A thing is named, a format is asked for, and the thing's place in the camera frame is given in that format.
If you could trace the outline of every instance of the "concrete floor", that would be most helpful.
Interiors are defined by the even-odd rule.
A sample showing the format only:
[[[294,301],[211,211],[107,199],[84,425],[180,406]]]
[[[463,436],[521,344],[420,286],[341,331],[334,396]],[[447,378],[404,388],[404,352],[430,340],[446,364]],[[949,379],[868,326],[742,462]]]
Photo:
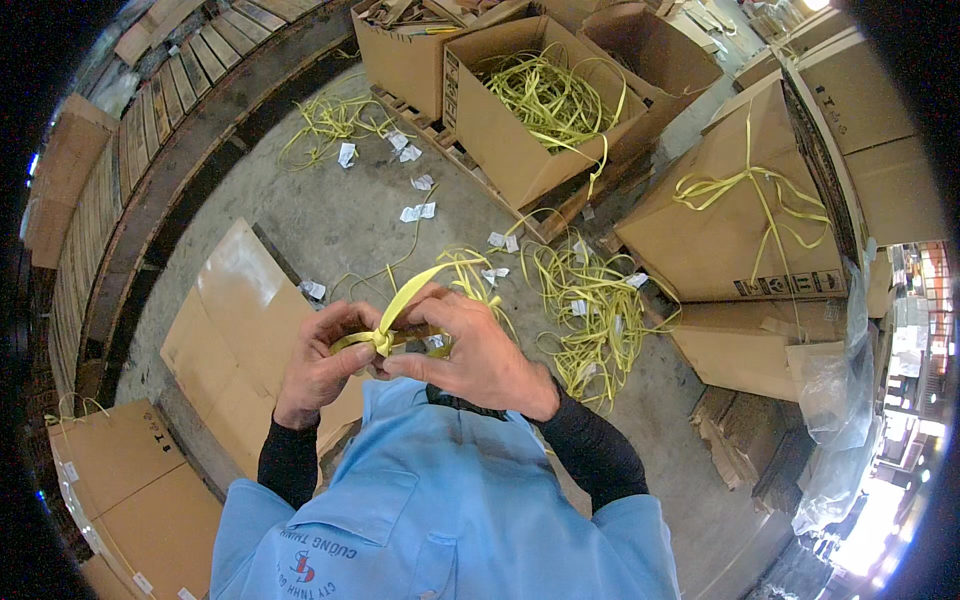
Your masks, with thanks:
[[[740,24],[739,34],[718,38],[729,50],[720,62],[726,75],[670,125],[655,155],[656,165],[682,154],[698,139],[710,116],[733,96],[731,74],[760,46],[734,0],[718,3]],[[348,74],[361,71],[357,67]],[[337,89],[350,97],[364,93],[368,85],[365,78],[357,77]],[[437,182],[432,198],[437,216],[421,222],[416,250],[397,270],[398,278],[432,266],[446,244],[483,248],[491,231],[502,232],[513,224],[479,187],[417,140],[413,143],[423,155],[416,162],[396,162],[388,142],[369,137],[356,142],[359,157],[347,170],[331,159],[295,173],[283,171],[277,167],[277,154],[301,126],[300,115],[292,110],[226,174],[183,233],[144,307],[117,391],[118,403],[145,396],[160,404],[181,444],[221,489],[240,471],[180,394],[158,350],[196,273],[237,218],[259,224],[300,276],[328,286],[346,272],[376,272],[410,250],[415,225],[401,223],[398,216],[404,206],[413,206],[423,197],[410,178],[429,174]],[[596,219],[583,223],[578,218],[574,225],[589,237],[606,233],[644,189],[645,185],[614,194],[597,206]],[[549,363],[533,341],[538,333],[554,327],[517,263],[514,256],[496,256],[494,266],[511,269],[498,292],[523,350]],[[379,279],[375,284],[389,294],[388,282]],[[334,299],[346,291],[342,286]],[[380,308],[386,305],[384,298],[365,286],[355,288],[354,298]],[[684,598],[735,598],[749,589],[791,532],[786,516],[754,512],[750,490],[727,490],[703,442],[687,423],[703,390],[669,340],[647,336],[610,421],[635,446],[646,466],[650,490],[662,502]],[[559,464],[556,467],[571,503],[588,514],[587,496]]]

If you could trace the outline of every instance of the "stack of cardboard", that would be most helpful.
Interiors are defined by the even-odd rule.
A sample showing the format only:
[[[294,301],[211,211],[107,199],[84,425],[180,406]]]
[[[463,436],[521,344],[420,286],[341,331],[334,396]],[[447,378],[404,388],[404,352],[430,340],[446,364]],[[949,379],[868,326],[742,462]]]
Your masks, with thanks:
[[[880,246],[947,239],[940,195],[900,95],[864,36],[848,29],[797,64]]]
[[[220,503],[150,402],[54,425],[48,433],[63,499],[100,557],[90,567],[98,591],[117,597],[107,594],[119,582],[135,598],[203,597]]]
[[[197,275],[160,349],[197,416],[256,479],[283,370],[313,308],[243,219]],[[361,377],[322,410],[323,454],[363,414]]]
[[[82,96],[73,94],[63,103],[30,189],[23,239],[35,267],[58,267],[77,200],[117,127],[116,119]]]

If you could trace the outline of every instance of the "wooden pallet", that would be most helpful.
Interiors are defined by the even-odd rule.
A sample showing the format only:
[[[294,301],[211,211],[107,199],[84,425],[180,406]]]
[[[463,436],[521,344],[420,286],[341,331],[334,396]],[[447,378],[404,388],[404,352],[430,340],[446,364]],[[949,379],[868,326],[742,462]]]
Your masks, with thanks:
[[[454,132],[444,128],[440,121],[431,121],[429,117],[421,115],[416,108],[411,107],[378,85],[373,85],[371,92],[387,112],[414,128],[421,138],[430,142],[434,148],[440,151],[440,154],[449,158],[457,168],[472,177],[494,202],[500,204],[518,221],[524,220],[523,225],[527,232],[533,239],[542,244],[549,244],[558,235],[565,232],[570,221],[584,209],[588,201],[594,205],[599,204],[618,185],[637,185],[653,175],[652,169],[630,175],[632,167],[639,164],[638,159],[643,155],[637,155],[634,159],[621,163],[609,163],[604,169],[603,175],[594,183],[592,197],[588,198],[589,186],[582,185],[571,196],[559,205],[554,206],[556,212],[551,212],[542,222],[538,222],[533,217],[524,215],[510,206],[510,203],[490,182],[476,161],[462,148],[458,148],[459,144],[457,144]],[[537,208],[540,206],[539,202],[530,203],[528,206]]]

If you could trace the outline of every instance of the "black sleeve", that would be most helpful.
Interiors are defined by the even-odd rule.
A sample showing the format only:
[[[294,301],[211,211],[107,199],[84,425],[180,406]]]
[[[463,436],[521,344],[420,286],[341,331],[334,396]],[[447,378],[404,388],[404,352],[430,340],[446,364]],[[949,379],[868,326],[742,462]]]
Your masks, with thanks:
[[[573,481],[590,494],[596,513],[614,500],[650,493],[643,463],[627,438],[606,419],[566,394],[560,410],[547,422],[532,421],[550,444]]]
[[[297,431],[270,419],[270,433],[260,450],[256,482],[294,509],[306,504],[317,487],[317,427]]]

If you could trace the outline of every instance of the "open cardboard box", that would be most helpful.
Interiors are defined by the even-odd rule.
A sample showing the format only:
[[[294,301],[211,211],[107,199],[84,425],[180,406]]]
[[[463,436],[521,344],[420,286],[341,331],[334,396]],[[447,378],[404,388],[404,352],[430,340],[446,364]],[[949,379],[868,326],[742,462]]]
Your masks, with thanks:
[[[496,65],[494,57],[522,50],[540,51],[560,42],[571,67],[597,54],[548,16],[502,23],[458,37],[446,44],[444,67],[444,125],[476,160],[513,208],[521,208],[544,192],[595,165],[604,155],[604,139],[597,135],[577,147],[550,154],[523,124],[494,96],[482,80]],[[624,81],[621,69],[603,60],[591,60],[577,69],[600,95],[607,109],[616,110]],[[628,87],[619,122],[604,132],[612,147],[646,112]]]
[[[455,37],[525,15],[529,0],[505,0],[470,27],[447,34],[408,36],[367,23],[360,15],[379,0],[364,0],[350,10],[367,79],[416,108],[431,121],[443,110],[444,43]]]
[[[627,85],[647,108],[613,145],[614,160],[656,143],[666,126],[723,75],[710,53],[639,2],[595,12],[577,37],[599,56],[623,62]]]

